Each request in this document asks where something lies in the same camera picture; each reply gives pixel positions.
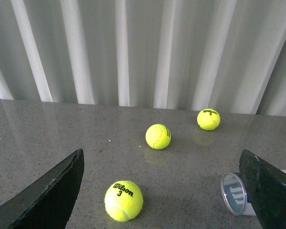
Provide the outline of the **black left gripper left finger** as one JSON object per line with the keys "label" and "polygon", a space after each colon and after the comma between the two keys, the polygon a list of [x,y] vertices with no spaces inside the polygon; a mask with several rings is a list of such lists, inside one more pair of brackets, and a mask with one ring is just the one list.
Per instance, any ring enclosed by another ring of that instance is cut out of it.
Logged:
{"label": "black left gripper left finger", "polygon": [[81,187],[84,154],[78,149],[0,206],[0,229],[63,229]]}

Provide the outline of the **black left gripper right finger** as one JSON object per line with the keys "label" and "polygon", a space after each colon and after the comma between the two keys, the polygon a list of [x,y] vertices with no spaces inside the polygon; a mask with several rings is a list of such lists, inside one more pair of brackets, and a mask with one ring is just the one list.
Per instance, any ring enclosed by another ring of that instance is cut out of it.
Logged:
{"label": "black left gripper right finger", "polygon": [[286,229],[286,173],[246,149],[239,170],[262,228]]}

